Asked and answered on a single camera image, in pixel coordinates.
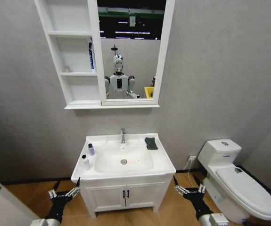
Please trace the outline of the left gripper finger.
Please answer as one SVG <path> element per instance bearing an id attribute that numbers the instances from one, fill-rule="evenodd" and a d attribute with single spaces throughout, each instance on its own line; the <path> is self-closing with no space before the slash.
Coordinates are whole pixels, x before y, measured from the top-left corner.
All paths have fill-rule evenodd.
<path id="1" fill-rule="evenodd" d="M 66 197 L 75 197 L 80 192 L 80 179 L 79 177 L 75 187 L 65 194 Z"/>
<path id="2" fill-rule="evenodd" d="M 56 198 L 57 197 L 57 189 L 58 189 L 59 185 L 60 185 L 60 181 L 57 181 L 54 184 L 53 188 L 48 191 L 48 194 L 49 194 L 50 198 Z"/>

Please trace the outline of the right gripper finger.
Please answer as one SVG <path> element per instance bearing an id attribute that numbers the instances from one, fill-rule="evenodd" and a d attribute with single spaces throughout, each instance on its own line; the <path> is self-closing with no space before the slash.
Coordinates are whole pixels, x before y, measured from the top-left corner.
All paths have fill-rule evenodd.
<path id="1" fill-rule="evenodd" d="M 197 178 L 195 176 L 194 176 L 194 180 L 197 183 L 197 185 L 199 185 L 198 192 L 204 194 L 205 193 L 205 184 L 202 181 L 200 181 L 199 178 Z"/>
<path id="2" fill-rule="evenodd" d="M 177 191 L 178 194 L 184 195 L 185 194 L 185 188 L 179 185 L 177 179 L 175 176 L 173 176 L 173 183 L 174 183 L 174 189 Z"/>

